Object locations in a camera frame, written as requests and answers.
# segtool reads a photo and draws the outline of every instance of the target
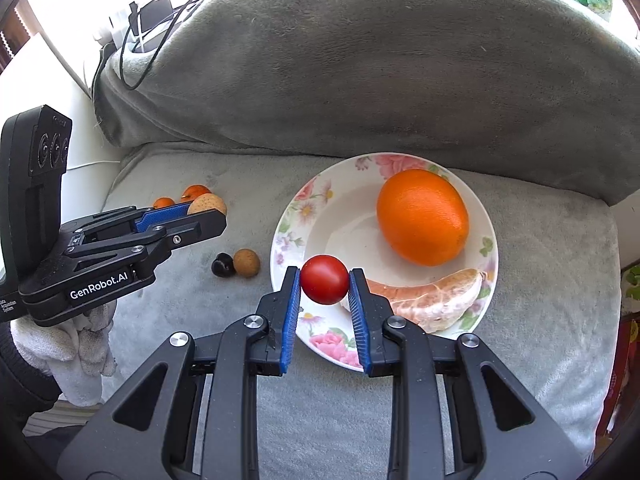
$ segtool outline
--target plate rim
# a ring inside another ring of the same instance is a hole
[[[276,247],[276,239],[278,238],[278,229],[287,213],[287,210],[289,209],[289,206],[291,205],[291,203],[294,201],[295,197],[297,195],[300,194],[300,192],[302,192],[303,189],[305,189],[306,186],[308,186],[308,184],[317,179],[318,177],[320,177],[323,173],[329,171],[330,169],[334,168],[335,166],[338,166],[340,164],[345,164],[348,163],[349,161],[356,161],[360,158],[364,158],[364,157],[373,157],[373,156],[377,156],[377,155],[399,155],[399,156],[410,156],[413,158],[418,158],[420,160],[423,160],[426,165],[433,165],[436,166],[437,168],[440,168],[441,170],[447,171],[447,173],[453,174],[462,184],[463,186],[465,186],[470,193],[476,198],[476,200],[478,201],[478,204],[480,205],[480,207],[482,208],[482,211],[484,212],[485,216],[488,218],[489,220],[489,227],[491,228],[491,235],[492,235],[492,240],[493,240],[493,251],[495,251],[495,276],[494,279],[492,280],[492,286],[490,287],[490,292],[489,295],[487,296],[487,300],[486,300],[486,306],[484,307],[484,309],[480,312],[478,318],[476,319],[476,321],[474,322],[474,324],[468,329],[466,330],[465,333],[472,333],[480,324],[480,322],[482,321],[482,318],[484,318],[484,314],[486,313],[487,310],[489,310],[489,306],[491,305],[492,299],[494,298],[494,292],[495,289],[497,287],[497,282],[498,282],[498,272],[499,272],[499,268],[500,268],[500,256],[499,256],[499,252],[498,252],[498,243],[497,243],[497,239],[495,237],[495,229],[494,229],[494,223],[491,220],[491,217],[489,216],[489,213],[487,212],[486,208],[484,207],[484,204],[482,203],[482,201],[480,200],[480,198],[478,197],[478,195],[476,195],[476,192],[471,189],[471,187],[459,176],[457,176],[452,170],[450,170],[449,168],[445,168],[444,166],[438,164],[437,162],[433,162],[432,160],[429,160],[428,158],[425,158],[423,156],[420,155],[413,155],[411,153],[401,153],[401,152],[372,152],[372,153],[363,153],[361,155],[355,155],[355,156],[350,156],[348,158],[344,158],[342,160],[337,161],[335,164],[330,165],[327,168],[324,168],[324,170],[319,171],[319,173],[316,173],[314,176],[312,176],[310,179],[308,179],[301,187],[300,189],[293,195],[293,197],[289,200],[289,202],[287,203],[287,205],[285,206],[282,215],[280,215],[280,219],[278,220],[277,224],[276,224],[276,228],[275,231],[273,233],[273,238],[271,239],[271,248],[270,248],[270,254],[269,254],[269,272],[270,272],[270,279],[271,279],[271,288],[273,289],[274,292],[279,291],[280,287],[282,284],[277,285],[275,283],[274,280],[274,248]],[[364,373],[363,369],[361,367],[355,367],[353,365],[347,364],[347,363],[343,363],[338,361],[337,359],[331,357],[330,355],[325,354],[324,352],[321,352],[318,348],[316,348],[314,345],[311,344],[310,341],[308,341],[308,339],[303,338],[299,333],[298,333],[298,329],[299,329],[299,324],[296,325],[296,337],[298,339],[300,339],[300,341],[302,341],[309,349],[311,349],[313,352],[315,352],[316,354],[318,354],[320,357],[322,357],[323,359],[326,359],[327,361],[336,364],[342,368],[346,368],[348,370],[352,370],[355,372],[359,372],[359,373]]]

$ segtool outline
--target gray blanket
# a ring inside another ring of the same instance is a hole
[[[207,0],[138,90],[111,57],[95,105],[117,146],[412,152],[613,204],[640,187],[640,57],[606,27],[570,0]]]
[[[224,197],[228,227],[214,240],[175,251],[157,281],[119,300],[111,347],[120,372],[106,397],[171,333],[203,336],[255,311],[270,292],[271,239],[306,180],[336,159],[219,155],[150,145],[106,207],[148,206],[194,183]],[[477,333],[535,394],[587,457],[609,386],[620,288],[609,208],[584,195],[508,178],[456,173],[484,203],[500,250],[496,293]],[[252,280],[212,275],[217,253],[260,255]],[[330,364],[296,343],[289,373],[258,380],[262,478],[383,479],[390,383]]]

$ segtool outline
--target red tomato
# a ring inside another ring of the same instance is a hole
[[[338,258],[318,254],[302,266],[300,286],[311,301],[338,303],[349,291],[349,271]]]

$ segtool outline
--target tangerine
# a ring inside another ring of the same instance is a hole
[[[193,186],[189,186],[184,190],[184,193],[180,197],[180,202],[191,202],[191,200],[196,200],[200,195],[204,195],[205,193],[211,193],[207,186],[203,186],[202,184],[194,184]]]
[[[154,209],[162,209],[163,207],[169,207],[174,204],[175,202],[172,198],[163,196],[154,202]]]
[[[391,248],[422,266],[439,266],[460,254],[469,234],[462,197],[447,180],[427,170],[396,173],[376,204],[380,230]]]

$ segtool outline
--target blue gripper pad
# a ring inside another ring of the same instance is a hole
[[[144,213],[142,218],[136,222],[136,230],[139,233],[143,233],[154,225],[161,225],[171,220],[182,218],[187,215],[187,209],[190,205],[191,202],[183,202]]]

